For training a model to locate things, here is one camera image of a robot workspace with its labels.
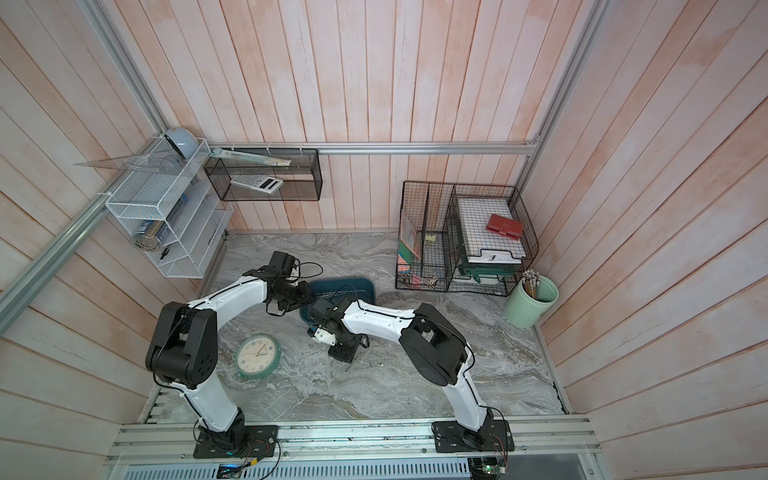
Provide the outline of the green round wall clock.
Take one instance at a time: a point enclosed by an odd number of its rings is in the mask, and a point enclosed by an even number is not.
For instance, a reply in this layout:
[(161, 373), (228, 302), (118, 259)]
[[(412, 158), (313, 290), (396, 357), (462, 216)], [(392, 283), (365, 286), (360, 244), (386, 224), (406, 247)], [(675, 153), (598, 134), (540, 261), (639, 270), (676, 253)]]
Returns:
[(282, 350), (269, 335), (257, 334), (246, 339), (236, 350), (234, 364), (241, 377), (248, 380), (271, 375), (279, 366)]

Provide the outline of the clear triangle ruler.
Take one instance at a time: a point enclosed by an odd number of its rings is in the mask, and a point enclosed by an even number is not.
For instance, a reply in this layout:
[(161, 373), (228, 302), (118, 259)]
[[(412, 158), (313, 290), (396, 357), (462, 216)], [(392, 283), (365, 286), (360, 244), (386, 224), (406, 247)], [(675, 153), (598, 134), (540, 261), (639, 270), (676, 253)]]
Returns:
[(76, 166), (103, 170), (136, 171), (151, 174), (178, 174), (184, 168), (184, 158), (174, 151), (150, 152), (103, 160), (76, 163)]

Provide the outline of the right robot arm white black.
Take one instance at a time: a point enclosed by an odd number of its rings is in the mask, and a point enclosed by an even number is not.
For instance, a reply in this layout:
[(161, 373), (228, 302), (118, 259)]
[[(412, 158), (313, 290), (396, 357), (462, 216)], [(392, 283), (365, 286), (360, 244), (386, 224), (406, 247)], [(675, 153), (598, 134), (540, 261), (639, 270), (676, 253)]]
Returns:
[(327, 344), (329, 356), (344, 363), (372, 337), (399, 344), (419, 374), (443, 389), (458, 425), (476, 435), (490, 432), (493, 414), (481, 404), (469, 374), (475, 356), (466, 338), (433, 305), (396, 310), (348, 295), (338, 303), (317, 299), (309, 317), (315, 340)]

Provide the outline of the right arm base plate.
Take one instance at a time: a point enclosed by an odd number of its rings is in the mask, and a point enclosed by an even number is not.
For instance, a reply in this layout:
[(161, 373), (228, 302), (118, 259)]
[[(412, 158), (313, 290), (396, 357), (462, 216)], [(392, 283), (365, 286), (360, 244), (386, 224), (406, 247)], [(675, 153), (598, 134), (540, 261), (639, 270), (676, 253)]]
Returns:
[(435, 449), (438, 453), (507, 452), (515, 450), (509, 424), (494, 419), (473, 431), (457, 421), (436, 421), (431, 425)]

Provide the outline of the red wallet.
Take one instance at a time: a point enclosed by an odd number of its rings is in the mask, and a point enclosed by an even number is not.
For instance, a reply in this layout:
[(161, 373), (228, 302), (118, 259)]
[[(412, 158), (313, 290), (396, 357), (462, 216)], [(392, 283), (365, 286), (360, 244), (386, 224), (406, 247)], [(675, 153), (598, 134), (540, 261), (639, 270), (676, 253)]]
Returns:
[(486, 230), (502, 237), (519, 240), (524, 231), (524, 225), (518, 220), (492, 214), (486, 225)]

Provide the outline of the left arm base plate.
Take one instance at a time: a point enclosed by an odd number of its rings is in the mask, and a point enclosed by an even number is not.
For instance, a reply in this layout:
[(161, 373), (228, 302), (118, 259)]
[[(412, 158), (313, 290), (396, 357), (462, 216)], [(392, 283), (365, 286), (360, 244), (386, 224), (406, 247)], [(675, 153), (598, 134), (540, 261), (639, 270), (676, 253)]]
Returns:
[(277, 425), (234, 425), (227, 432), (211, 432), (198, 426), (195, 459), (273, 457), (277, 443)]

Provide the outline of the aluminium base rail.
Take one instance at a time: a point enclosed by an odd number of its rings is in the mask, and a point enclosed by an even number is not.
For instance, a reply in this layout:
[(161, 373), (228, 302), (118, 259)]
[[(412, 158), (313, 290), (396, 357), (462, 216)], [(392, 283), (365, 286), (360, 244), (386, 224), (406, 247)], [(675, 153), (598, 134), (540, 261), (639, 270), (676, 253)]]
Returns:
[[(511, 416), (509, 456), (598, 454), (584, 415)], [(431, 419), (280, 422), (282, 461), (438, 457)], [(198, 463), (191, 424), (135, 424), (120, 428), (107, 465)]]

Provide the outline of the teal plastic storage box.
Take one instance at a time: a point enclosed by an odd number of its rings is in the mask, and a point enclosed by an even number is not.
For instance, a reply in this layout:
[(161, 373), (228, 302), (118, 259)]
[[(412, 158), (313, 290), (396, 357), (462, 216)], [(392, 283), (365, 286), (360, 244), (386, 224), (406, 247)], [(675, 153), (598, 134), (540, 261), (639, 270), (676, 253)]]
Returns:
[(331, 306), (339, 305), (346, 297), (373, 304), (376, 291), (373, 282), (363, 277), (331, 278), (308, 283), (311, 302), (300, 308), (301, 319), (307, 324), (308, 332), (314, 334), (321, 320)]

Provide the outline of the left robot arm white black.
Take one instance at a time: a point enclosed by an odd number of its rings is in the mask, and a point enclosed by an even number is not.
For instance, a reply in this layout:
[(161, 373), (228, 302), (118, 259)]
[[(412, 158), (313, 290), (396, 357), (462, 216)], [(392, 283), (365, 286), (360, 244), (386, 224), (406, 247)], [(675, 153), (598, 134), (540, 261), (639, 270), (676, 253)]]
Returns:
[(199, 419), (199, 438), (225, 452), (245, 448), (248, 434), (244, 414), (228, 397), (215, 373), (219, 330), (229, 321), (259, 305), (276, 302), (277, 316), (312, 300), (294, 256), (272, 253), (267, 265), (245, 272), (239, 279), (204, 298), (170, 302), (159, 314), (146, 354), (145, 366), (155, 382), (178, 391)]

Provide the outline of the mint green pen cup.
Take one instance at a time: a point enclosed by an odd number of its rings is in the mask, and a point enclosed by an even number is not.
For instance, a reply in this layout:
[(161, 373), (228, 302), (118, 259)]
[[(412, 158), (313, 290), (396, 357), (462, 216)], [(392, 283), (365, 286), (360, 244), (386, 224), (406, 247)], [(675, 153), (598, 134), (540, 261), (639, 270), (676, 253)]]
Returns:
[(505, 319), (516, 328), (530, 329), (558, 299), (558, 287), (550, 279), (526, 270), (507, 299)]

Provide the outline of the white calculator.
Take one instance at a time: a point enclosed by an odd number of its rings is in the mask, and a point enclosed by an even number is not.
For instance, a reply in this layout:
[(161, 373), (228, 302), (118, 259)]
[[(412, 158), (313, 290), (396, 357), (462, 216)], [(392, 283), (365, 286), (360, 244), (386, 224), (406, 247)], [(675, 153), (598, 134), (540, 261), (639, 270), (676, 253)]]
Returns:
[(276, 177), (261, 174), (240, 174), (231, 178), (231, 184), (250, 191), (271, 195), (280, 190), (284, 181)]

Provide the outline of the blue grey round speaker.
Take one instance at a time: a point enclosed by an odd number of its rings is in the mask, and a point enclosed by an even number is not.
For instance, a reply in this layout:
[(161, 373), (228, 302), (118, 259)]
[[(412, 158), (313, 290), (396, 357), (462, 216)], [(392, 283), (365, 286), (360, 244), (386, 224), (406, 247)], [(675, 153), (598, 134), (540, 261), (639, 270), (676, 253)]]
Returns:
[(170, 128), (163, 133), (166, 141), (186, 160), (194, 157), (199, 143), (197, 138), (182, 127)]

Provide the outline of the white paper stack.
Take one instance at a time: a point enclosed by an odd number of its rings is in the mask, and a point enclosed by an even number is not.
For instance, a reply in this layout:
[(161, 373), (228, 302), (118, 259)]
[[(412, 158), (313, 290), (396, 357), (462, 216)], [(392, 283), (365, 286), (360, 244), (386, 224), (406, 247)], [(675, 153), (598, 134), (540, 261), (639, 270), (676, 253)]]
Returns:
[(465, 254), (470, 263), (522, 263), (526, 257), (522, 236), (519, 240), (514, 240), (486, 230), (492, 214), (514, 219), (509, 205), (503, 198), (459, 197), (457, 206)]

